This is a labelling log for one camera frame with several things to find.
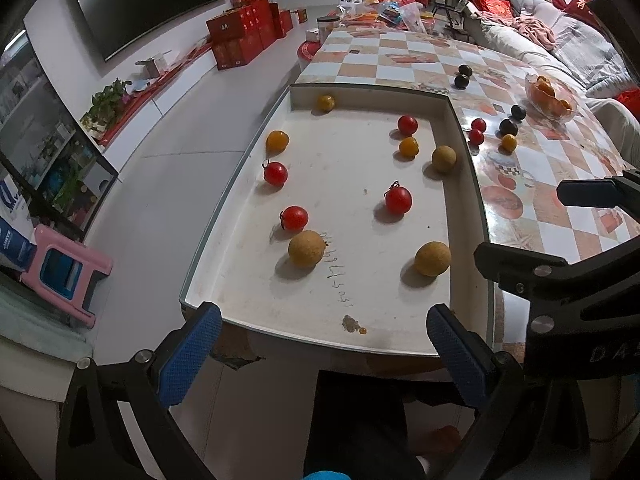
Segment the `tan longan fruit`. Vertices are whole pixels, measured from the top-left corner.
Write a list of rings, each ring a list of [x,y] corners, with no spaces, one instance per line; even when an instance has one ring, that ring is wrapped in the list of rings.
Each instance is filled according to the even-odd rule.
[[[325,251],[326,241],[311,230],[296,234],[288,243],[288,256],[299,268],[313,268],[323,258]]]
[[[424,244],[414,256],[413,266],[422,275],[428,278],[437,278],[450,267],[451,252],[449,247],[442,242],[429,242]]]
[[[441,145],[432,153],[432,166],[440,174],[449,174],[458,160],[456,151],[449,145]]]

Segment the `yellow cherry tomato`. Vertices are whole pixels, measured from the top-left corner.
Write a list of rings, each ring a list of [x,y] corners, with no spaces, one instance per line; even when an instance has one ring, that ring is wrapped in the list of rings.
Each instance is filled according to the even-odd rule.
[[[518,147],[518,138],[514,134],[504,134],[500,140],[500,148],[508,153],[512,154]]]
[[[266,137],[265,147],[268,154],[283,152],[290,143],[290,137],[282,130],[272,130]]]
[[[317,99],[317,108],[324,114],[334,110],[335,104],[334,96],[331,96],[330,94],[322,94],[322,96],[319,96]]]
[[[399,154],[406,159],[414,159],[420,152],[418,141],[413,136],[406,136],[398,145]]]

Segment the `red cherry tomato with stem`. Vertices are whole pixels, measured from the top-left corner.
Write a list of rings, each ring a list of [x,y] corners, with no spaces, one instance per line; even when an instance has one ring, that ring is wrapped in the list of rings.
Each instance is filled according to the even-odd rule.
[[[403,216],[412,207],[412,195],[398,181],[395,181],[384,194],[385,206],[391,214]]]

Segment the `dark plum near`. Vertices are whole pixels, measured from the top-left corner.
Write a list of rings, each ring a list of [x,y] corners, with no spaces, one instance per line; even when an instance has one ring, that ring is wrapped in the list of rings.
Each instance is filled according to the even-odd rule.
[[[504,118],[499,125],[499,132],[502,136],[510,134],[516,136],[518,134],[518,125],[510,118]]]

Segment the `dark plum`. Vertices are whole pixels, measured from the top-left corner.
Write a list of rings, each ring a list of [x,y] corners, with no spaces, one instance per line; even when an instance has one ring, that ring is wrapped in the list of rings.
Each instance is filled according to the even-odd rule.
[[[464,76],[467,76],[469,78],[471,78],[472,75],[473,75],[472,67],[469,66],[469,65],[466,65],[466,64],[460,65],[458,67],[458,72],[459,72],[460,75],[464,75]]]
[[[457,74],[457,76],[454,77],[454,86],[458,89],[465,89],[469,85],[469,82],[469,77],[463,74]]]
[[[502,136],[510,134],[516,136],[518,134],[518,125],[510,118],[504,118],[499,125],[499,132]]]
[[[526,109],[521,105],[514,104],[511,106],[510,115],[511,115],[511,118],[516,122],[522,122],[525,119],[527,112],[526,112]]]

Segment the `glass bowl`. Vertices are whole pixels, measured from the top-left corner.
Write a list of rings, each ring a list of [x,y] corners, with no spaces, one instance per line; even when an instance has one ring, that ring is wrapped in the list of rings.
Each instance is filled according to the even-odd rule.
[[[568,122],[577,112],[573,92],[562,81],[550,76],[527,75],[525,93],[532,107],[552,122]]]

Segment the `orange mandarin in bowl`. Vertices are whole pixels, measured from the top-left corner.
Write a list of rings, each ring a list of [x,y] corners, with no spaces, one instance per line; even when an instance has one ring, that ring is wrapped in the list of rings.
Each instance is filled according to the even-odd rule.
[[[546,76],[537,76],[529,81],[527,95],[541,112],[553,117],[566,117],[574,112],[574,105],[559,93]]]

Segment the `grey sofa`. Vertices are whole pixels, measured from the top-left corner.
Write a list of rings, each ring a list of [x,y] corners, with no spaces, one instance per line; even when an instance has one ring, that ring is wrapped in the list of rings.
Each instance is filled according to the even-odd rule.
[[[544,0],[520,0],[521,16],[536,18],[553,32],[555,46],[538,46],[516,29],[468,3],[464,29],[482,47],[501,52],[542,70],[572,87],[597,117],[632,166],[639,165],[639,121],[617,97],[637,88],[623,58],[597,29],[572,18]]]

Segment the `pink blanket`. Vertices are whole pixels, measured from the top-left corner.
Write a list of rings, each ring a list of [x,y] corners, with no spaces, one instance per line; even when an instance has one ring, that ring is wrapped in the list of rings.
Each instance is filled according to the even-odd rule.
[[[534,16],[517,16],[512,18],[510,26],[521,36],[546,51],[552,51],[556,47],[553,30],[539,18]]]

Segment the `dark plum far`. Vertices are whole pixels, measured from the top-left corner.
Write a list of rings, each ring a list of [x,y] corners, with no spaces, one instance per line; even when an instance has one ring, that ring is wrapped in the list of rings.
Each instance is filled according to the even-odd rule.
[[[467,76],[469,78],[471,78],[472,75],[473,75],[472,67],[469,66],[469,65],[466,65],[466,64],[460,65],[458,67],[458,72],[459,72],[460,75],[464,75],[464,76]]]

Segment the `pink plastic stool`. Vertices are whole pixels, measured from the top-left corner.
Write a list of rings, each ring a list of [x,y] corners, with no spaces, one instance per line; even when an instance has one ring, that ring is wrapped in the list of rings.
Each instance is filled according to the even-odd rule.
[[[21,282],[51,306],[93,328],[96,316],[88,304],[96,282],[111,274],[113,259],[43,224],[35,228],[35,240]]]

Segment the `red embroidered cushion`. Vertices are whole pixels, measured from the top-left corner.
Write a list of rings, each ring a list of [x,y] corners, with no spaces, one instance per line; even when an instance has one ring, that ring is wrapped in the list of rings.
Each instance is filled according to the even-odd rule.
[[[570,0],[564,9],[564,13],[575,20],[588,24],[599,32],[603,32],[603,26],[588,6],[590,0]]]

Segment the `white shallow tray box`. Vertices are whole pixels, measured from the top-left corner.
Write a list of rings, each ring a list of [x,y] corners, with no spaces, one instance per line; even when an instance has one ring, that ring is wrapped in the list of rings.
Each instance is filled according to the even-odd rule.
[[[334,96],[321,113],[317,99]],[[399,154],[398,118],[419,128],[420,152]],[[290,137],[281,153],[266,137]],[[458,156],[449,174],[432,153],[449,145]],[[269,185],[262,164],[288,170],[282,188]],[[412,195],[403,216],[391,214],[385,192],[398,181]],[[280,212],[301,206],[303,231],[326,241],[313,268],[299,268],[288,243],[303,231],[281,228]],[[368,84],[292,84],[250,142],[205,228],[180,302],[216,304],[229,323],[305,344],[398,356],[434,356],[427,310],[450,307],[486,341],[494,338],[494,292],[476,270],[474,250],[488,240],[472,157],[450,99],[442,94]],[[413,266],[426,243],[442,242],[450,267],[437,278]]]

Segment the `glass jar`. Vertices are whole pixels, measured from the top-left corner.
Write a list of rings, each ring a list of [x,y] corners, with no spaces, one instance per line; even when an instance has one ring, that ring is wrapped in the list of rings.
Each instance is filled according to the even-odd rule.
[[[320,44],[324,44],[329,37],[332,30],[340,24],[340,17],[338,15],[325,15],[317,18],[318,25],[318,39]]]

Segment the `potted green plant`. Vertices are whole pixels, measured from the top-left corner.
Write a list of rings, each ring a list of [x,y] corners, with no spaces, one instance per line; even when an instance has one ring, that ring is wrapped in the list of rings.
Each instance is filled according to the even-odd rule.
[[[102,133],[119,121],[130,99],[127,91],[130,84],[131,80],[116,78],[92,96],[89,109],[80,118],[86,131]]]

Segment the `red gift boxes stack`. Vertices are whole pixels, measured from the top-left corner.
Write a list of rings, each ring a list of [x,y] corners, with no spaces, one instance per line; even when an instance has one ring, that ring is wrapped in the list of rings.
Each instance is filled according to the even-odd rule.
[[[270,0],[231,0],[230,9],[206,22],[216,67],[230,70],[250,64],[306,21],[304,8],[288,10]]]

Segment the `small white box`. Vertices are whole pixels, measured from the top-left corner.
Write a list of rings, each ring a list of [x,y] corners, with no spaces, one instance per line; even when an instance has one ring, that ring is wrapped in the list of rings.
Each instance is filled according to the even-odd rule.
[[[160,52],[145,60],[137,61],[136,65],[140,68],[145,78],[156,79],[168,71],[166,55],[168,55],[168,51]]]

